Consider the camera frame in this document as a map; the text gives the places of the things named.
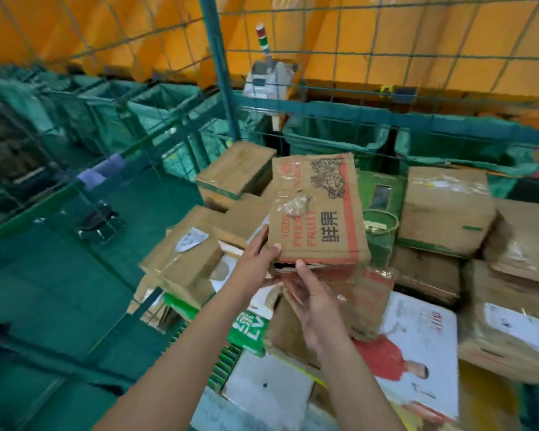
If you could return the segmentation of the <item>person's right hand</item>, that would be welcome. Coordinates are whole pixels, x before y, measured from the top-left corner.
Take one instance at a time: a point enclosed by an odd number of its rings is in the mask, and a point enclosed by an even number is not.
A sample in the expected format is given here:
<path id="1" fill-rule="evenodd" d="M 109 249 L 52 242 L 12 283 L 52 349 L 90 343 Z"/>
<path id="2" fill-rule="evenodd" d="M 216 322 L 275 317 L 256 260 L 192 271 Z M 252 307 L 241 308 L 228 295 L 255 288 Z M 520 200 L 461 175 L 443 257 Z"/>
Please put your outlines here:
<path id="1" fill-rule="evenodd" d="M 283 294 L 299 319 L 306 345 L 318 356 L 352 349 L 337 299 L 320 279 L 320 294 L 309 294 L 295 271 L 284 278 Z"/>

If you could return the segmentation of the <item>person's left hand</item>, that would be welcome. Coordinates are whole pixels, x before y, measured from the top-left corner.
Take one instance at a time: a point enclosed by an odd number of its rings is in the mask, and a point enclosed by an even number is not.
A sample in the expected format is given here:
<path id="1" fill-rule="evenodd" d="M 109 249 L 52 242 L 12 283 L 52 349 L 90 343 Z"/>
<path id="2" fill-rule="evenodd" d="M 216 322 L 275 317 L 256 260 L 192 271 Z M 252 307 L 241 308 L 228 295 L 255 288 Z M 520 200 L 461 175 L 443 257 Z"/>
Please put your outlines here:
<path id="1" fill-rule="evenodd" d="M 247 245 L 228 282 L 230 290 L 237 295 L 240 304 L 247 307 L 251 298 L 260 289 L 281 283 L 280 275 L 276 274 L 272 267 L 280 253 L 281 244 L 266 243 L 260 253 L 251 253 L 251 242 Z"/>

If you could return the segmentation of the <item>red printed cardboard carton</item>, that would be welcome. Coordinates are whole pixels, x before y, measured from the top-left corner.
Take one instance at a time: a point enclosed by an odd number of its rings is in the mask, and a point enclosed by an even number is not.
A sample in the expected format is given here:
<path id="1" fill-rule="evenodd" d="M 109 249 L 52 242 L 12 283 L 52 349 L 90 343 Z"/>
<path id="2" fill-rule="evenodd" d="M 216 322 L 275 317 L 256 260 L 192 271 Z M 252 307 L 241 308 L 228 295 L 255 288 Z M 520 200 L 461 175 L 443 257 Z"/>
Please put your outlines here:
<path id="1" fill-rule="evenodd" d="M 292 274 L 302 260 L 326 282 L 356 284 L 371 252 L 353 153 L 274 158 L 272 176 L 268 244 L 281 245 L 273 269 Z"/>

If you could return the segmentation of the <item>person's left forearm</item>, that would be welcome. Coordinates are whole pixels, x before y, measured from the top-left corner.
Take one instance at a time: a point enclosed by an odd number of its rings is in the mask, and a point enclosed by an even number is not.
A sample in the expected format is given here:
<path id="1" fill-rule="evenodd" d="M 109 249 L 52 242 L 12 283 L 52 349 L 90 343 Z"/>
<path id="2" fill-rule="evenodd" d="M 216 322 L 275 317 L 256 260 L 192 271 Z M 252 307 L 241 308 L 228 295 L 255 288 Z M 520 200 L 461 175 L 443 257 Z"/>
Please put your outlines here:
<path id="1" fill-rule="evenodd" d="M 234 320 L 262 282 L 230 279 L 93 431 L 187 431 Z"/>

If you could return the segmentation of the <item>crumpled taped red-trimmed box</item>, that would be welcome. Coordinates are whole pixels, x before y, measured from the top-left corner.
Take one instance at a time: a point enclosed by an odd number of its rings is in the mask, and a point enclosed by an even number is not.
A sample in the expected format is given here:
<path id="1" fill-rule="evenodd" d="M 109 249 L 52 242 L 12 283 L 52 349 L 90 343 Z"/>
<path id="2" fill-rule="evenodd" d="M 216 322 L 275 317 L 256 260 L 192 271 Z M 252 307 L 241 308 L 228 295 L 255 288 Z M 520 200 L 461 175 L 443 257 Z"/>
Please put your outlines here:
<path id="1" fill-rule="evenodd" d="M 330 283 L 337 298 L 349 335 L 359 341 L 377 338 L 390 293 L 394 289 L 396 270 L 365 269 L 354 284 Z M 302 325 L 284 295 L 278 299 L 273 317 L 263 337 L 266 351 L 317 376 L 320 364 L 303 339 Z"/>

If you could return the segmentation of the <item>green and white box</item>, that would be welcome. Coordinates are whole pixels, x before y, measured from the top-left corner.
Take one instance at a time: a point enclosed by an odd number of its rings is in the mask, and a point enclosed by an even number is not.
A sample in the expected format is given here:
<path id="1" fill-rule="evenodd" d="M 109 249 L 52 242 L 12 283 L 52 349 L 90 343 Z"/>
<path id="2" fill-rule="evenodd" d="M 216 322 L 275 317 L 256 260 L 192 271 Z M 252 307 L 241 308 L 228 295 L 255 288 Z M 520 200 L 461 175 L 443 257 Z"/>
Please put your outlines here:
<path id="1" fill-rule="evenodd" d="M 200 311 L 180 298 L 175 297 L 173 294 L 165 293 L 163 298 L 167 306 L 176 311 L 188 322 L 194 320 Z M 237 345 L 237 347 L 242 347 L 259 358 L 263 358 L 266 355 L 263 339 L 269 322 L 270 320 L 254 312 L 249 310 L 243 311 L 234 320 L 228 334 L 228 341 Z"/>

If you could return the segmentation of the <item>plain white box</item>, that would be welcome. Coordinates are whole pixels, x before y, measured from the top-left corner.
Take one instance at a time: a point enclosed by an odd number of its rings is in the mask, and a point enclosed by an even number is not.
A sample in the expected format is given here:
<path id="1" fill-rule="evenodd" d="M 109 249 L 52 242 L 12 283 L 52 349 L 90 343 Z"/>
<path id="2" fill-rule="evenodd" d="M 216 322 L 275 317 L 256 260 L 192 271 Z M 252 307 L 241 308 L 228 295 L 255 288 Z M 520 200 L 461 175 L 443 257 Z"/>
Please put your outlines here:
<path id="1" fill-rule="evenodd" d="M 313 386 L 311 377 L 280 358 L 246 350 L 222 395 L 271 431 L 301 431 Z"/>

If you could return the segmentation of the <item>green striped carton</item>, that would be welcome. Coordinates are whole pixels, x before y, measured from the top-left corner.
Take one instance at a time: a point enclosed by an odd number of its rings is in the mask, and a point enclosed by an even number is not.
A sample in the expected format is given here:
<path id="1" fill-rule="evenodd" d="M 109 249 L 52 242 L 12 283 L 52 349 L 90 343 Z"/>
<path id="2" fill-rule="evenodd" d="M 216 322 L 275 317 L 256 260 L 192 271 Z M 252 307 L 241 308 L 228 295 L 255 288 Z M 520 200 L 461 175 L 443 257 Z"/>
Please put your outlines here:
<path id="1" fill-rule="evenodd" d="M 218 355 L 218 361 L 216 362 L 212 373 L 208 378 L 207 387 L 217 395 L 221 395 L 222 390 L 227 384 L 231 373 L 235 369 L 239 358 L 244 352 L 243 346 L 235 343 L 235 334 L 238 332 L 239 331 L 237 331 L 234 327 L 230 329 L 230 333 L 225 345 Z"/>

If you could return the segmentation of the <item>white box with portrait print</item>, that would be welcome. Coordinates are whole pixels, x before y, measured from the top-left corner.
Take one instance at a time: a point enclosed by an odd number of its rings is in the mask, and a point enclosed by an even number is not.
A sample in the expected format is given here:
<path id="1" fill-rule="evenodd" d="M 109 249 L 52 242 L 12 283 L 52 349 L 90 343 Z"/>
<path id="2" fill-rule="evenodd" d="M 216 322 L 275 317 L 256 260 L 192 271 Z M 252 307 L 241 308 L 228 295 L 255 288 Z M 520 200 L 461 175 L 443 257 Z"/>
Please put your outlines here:
<path id="1" fill-rule="evenodd" d="M 353 343 L 385 396 L 401 410 L 438 426 L 459 418 L 453 311 L 393 291 L 377 338 Z"/>

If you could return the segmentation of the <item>row of green sorting sacks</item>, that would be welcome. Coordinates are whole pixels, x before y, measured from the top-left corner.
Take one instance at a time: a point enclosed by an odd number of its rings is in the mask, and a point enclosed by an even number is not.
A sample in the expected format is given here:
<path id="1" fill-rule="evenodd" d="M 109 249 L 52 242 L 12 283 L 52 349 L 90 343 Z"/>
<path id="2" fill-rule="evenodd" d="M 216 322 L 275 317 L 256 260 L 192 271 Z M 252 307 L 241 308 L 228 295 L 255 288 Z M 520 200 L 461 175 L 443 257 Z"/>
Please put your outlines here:
<path id="1" fill-rule="evenodd" d="M 0 116 L 24 146 L 53 155 L 54 142 L 93 154 L 144 156 L 150 149 L 165 172 L 194 181 L 235 140 L 220 93 L 164 82 L 137 83 L 85 75 L 10 70 L 0 66 Z M 357 166 L 405 175 L 411 166 L 466 166 L 489 173 L 495 197 L 508 198 L 518 179 L 539 171 L 539 131 L 503 119 L 397 114 L 384 108 L 311 101 L 278 134 L 268 114 L 237 109 L 240 137 L 290 154 L 350 151 Z"/>

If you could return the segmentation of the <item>grey white machine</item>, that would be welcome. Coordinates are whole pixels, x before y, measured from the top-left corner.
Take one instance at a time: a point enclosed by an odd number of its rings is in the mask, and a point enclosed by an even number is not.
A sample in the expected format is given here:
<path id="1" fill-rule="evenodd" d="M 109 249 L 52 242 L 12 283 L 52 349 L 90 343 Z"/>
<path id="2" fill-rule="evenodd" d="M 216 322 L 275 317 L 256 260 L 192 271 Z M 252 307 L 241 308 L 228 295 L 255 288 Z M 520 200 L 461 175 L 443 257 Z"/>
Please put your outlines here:
<path id="1" fill-rule="evenodd" d="M 258 60 L 246 77 L 243 95 L 247 98 L 285 101 L 297 71 L 297 63 Z"/>

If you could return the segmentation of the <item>black stool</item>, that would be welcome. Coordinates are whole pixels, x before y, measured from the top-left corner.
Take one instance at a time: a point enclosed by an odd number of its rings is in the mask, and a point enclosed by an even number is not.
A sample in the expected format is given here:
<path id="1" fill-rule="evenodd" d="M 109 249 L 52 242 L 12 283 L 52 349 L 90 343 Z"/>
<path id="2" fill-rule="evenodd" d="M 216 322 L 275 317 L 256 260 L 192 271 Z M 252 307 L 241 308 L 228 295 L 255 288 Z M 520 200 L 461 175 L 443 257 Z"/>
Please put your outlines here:
<path id="1" fill-rule="evenodd" d="M 78 236 L 87 243 L 105 245 L 126 225 L 118 211 L 100 204 L 79 222 Z"/>

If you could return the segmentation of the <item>red green signal tower light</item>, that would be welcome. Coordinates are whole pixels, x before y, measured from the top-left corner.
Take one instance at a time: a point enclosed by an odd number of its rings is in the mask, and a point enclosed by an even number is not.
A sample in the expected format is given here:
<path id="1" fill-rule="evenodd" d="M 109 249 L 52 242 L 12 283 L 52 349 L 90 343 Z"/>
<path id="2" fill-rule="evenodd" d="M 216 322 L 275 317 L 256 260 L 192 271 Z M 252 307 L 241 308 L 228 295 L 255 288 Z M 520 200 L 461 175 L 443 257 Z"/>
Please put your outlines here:
<path id="1" fill-rule="evenodd" d="M 264 54 L 264 57 L 268 61 L 272 60 L 271 48 L 268 43 L 268 38 L 267 38 L 266 28 L 265 28 L 264 23 L 259 23 L 256 26 L 256 34 L 257 34 L 260 50 Z"/>

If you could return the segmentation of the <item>yellow cardboard box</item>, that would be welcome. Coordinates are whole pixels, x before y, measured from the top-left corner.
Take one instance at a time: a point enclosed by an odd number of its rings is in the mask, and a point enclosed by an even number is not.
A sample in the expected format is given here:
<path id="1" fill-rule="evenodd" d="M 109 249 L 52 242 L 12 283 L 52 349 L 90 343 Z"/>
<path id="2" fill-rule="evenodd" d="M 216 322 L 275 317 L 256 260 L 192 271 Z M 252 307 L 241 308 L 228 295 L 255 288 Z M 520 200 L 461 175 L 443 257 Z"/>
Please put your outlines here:
<path id="1" fill-rule="evenodd" d="M 457 431 L 523 431 L 518 386 L 468 362 L 459 362 Z"/>

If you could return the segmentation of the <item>orange sorting chute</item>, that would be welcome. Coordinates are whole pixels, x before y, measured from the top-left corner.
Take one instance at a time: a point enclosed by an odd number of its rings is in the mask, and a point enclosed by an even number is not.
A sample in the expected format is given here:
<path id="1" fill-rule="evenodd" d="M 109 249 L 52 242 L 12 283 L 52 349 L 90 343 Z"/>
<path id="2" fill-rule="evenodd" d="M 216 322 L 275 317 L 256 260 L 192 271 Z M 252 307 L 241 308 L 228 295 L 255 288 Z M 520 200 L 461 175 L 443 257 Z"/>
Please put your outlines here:
<path id="1" fill-rule="evenodd" d="M 263 59 L 312 94 L 539 108 L 539 0 L 214 0 L 234 88 Z M 200 0 L 0 0 L 0 64 L 216 83 Z"/>

